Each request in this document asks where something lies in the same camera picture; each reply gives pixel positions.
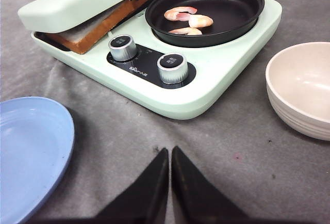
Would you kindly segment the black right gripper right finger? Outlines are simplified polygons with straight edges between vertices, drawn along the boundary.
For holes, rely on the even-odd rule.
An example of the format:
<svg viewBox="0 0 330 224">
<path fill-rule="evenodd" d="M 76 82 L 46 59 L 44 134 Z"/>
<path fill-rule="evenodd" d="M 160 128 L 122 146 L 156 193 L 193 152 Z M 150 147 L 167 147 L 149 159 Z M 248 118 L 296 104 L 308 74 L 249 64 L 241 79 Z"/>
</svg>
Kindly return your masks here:
<svg viewBox="0 0 330 224">
<path fill-rule="evenodd" d="M 206 179 L 178 146 L 172 150 L 171 178 L 187 223 L 242 223 L 249 219 Z"/>
</svg>

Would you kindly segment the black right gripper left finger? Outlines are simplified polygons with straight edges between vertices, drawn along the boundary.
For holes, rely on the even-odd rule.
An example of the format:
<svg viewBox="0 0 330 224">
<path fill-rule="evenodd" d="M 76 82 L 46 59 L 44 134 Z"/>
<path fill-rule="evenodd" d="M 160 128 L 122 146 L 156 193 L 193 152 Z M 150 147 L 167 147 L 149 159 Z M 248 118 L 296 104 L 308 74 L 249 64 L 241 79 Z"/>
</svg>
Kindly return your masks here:
<svg viewBox="0 0 330 224">
<path fill-rule="evenodd" d="M 169 153 L 163 148 L 96 217 L 103 223 L 165 223 L 168 190 Z"/>
</svg>

